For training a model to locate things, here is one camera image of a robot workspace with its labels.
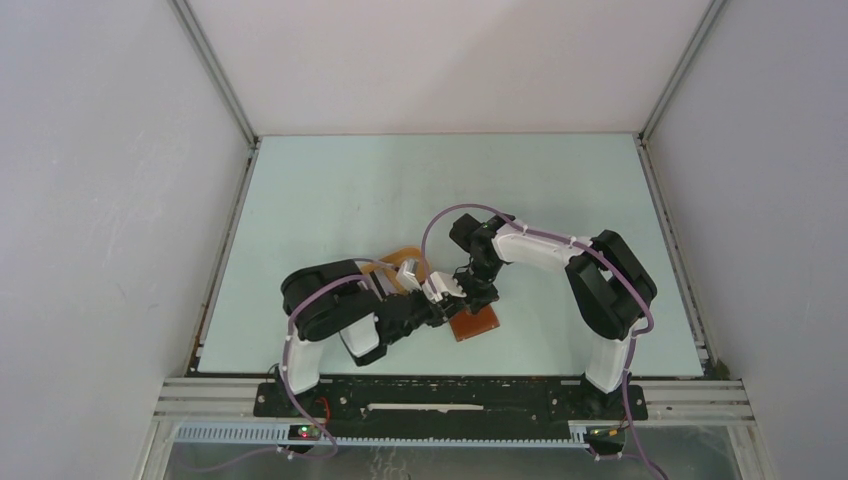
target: red wire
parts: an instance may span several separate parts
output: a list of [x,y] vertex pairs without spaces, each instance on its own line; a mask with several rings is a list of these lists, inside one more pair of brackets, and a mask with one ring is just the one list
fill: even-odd
[[324,410],[327,411],[327,418],[324,419],[324,426],[327,426],[327,424],[330,423],[330,403],[324,397],[320,397],[320,398],[316,399],[315,401],[316,402],[322,402],[324,404]]

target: table surface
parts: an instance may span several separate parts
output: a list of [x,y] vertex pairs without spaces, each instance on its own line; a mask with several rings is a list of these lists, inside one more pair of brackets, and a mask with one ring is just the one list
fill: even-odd
[[[627,134],[485,134],[265,137],[198,370],[261,373],[285,335],[280,283],[310,265],[378,258],[417,245],[447,206],[482,203],[533,227],[576,236],[619,232],[656,281],[656,328],[642,337],[636,375],[702,374],[641,163]],[[452,272],[467,255],[445,216],[427,256]],[[470,211],[479,220],[487,212]],[[322,373],[579,375],[591,331],[565,274],[505,267],[494,304],[501,326],[456,342],[449,327],[421,327],[381,360],[356,367],[338,336]]]

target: white table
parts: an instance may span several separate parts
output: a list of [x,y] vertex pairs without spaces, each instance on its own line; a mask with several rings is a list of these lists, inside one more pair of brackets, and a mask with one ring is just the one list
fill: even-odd
[[[261,373],[280,360],[280,283],[294,270],[417,245],[427,222],[457,203],[483,203],[531,226],[572,235],[619,232],[654,278],[656,329],[636,375],[697,376],[701,366],[653,203],[627,134],[265,137],[214,306],[198,370]],[[467,256],[448,215],[427,256],[453,271]],[[490,215],[470,211],[478,220]],[[565,274],[505,267],[494,304],[501,326],[457,343],[421,327],[358,368],[336,337],[322,373],[579,375],[589,355]]]

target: white wall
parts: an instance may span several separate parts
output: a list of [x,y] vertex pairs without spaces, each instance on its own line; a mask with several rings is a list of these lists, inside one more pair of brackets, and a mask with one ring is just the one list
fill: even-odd
[[165,0],[2,2],[0,64],[0,478],[128,478],[246,144]]
[[731,2],[651,141],[782,478],[844,478],[848,3]]
[[709,0],[195,0],[260,134],[642,128]]

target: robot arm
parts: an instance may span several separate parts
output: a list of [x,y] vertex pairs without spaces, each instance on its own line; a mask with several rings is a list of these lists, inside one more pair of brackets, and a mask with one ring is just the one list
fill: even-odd
[[[498,216],[480,223],[466,214],[454,222],[450,232],[450,238],[470,255],[465,271],[456,275],[432,272],[421,286],[414,277],[415,261],[408,260],[397,276],[409,291],[406,295],[382,289],[375,293],[358,283],[338,287],[332,295],[320,297],[295,321],[288,362],[288,380],[294,393],[318,383],[318,362],[327,339],[335,333],[340,333],[357,365],[370,364],[383,357],[389,345],[421,325],[440,326],[463,310],[475,314],[497,301],[495,279],[500,269],[510,263],[565,270],[580,313],[595,333],[586,380],[601,395],[615,391],[620,385],[631,330],[642,315],[641,309],[617,279],[604,277],[603,266],[593,257],[544,232],[526,230],[517,229]],[[604,231],[595,238],[576,240],[601,252],[646,303],[656,296],[656,285],[617,233]],[[358,273],[352,260],[299,270],[282,284],[284,310],[291,314],[322,286]]]

